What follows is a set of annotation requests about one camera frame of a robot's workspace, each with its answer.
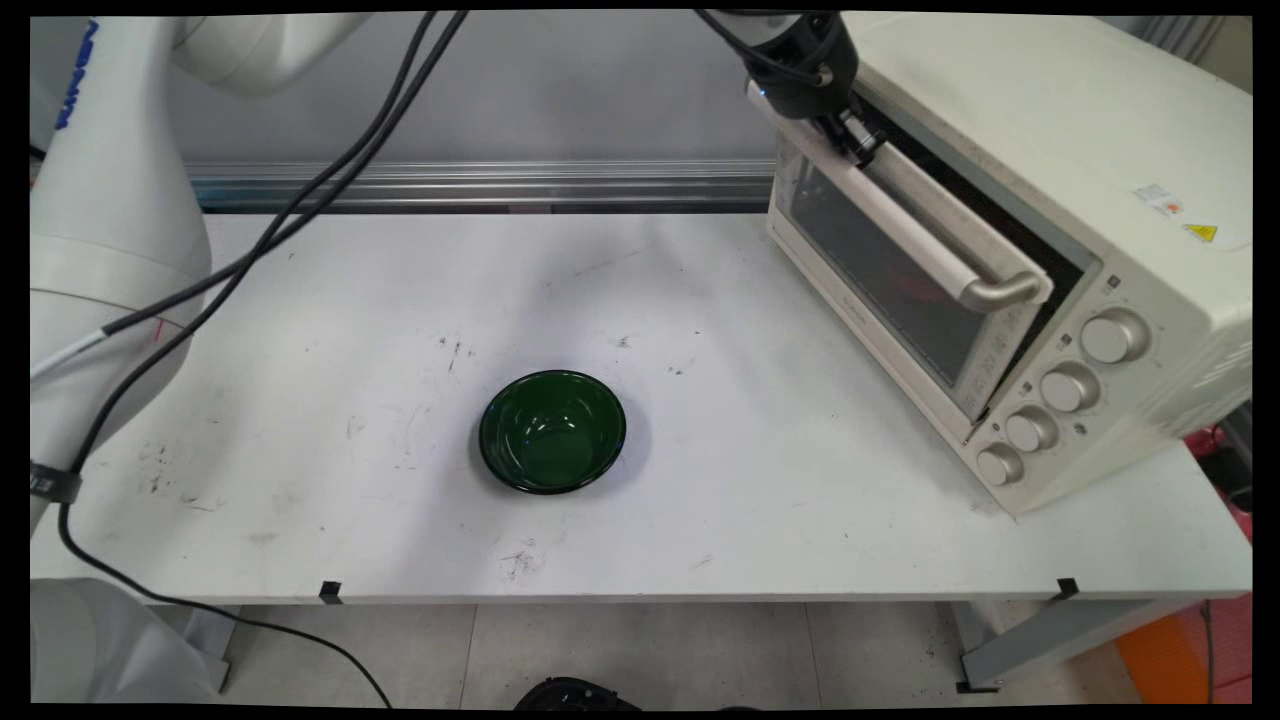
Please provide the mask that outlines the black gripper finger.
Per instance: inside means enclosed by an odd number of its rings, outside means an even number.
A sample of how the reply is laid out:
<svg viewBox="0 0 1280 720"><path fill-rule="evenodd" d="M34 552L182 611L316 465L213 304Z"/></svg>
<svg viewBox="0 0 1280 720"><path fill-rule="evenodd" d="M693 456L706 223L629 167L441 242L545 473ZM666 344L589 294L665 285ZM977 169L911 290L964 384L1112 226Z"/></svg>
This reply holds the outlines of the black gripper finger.
<svg viewBox="0 0 1280 720"><path fill-rule="evenodd" d="M864 117L860 108L847 111L847 132L851 136L851 152L855 158L874 158L884 142L884 135Z"/></svg>
<svg viewBox="0 0 1280 720"><path fill-rule="evenodd" d="M855 158L851 152L847 111L820 115L820 132L842 155L850 158L856 167L867 167L874 161L876 158Z"/></svg>

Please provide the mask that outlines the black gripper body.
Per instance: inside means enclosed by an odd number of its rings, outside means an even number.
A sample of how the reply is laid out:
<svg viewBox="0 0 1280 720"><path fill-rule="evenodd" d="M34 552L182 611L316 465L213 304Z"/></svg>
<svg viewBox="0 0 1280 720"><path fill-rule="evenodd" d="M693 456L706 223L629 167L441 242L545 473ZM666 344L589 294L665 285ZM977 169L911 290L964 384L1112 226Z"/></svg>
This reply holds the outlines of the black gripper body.
<svg viewBox="0 0 1280 720"><path fill-rule="evenodd" d="M781 36L750 46L748 73L774 113L790 120L859 110L858 51L837 12L803 13Z"/></svg>

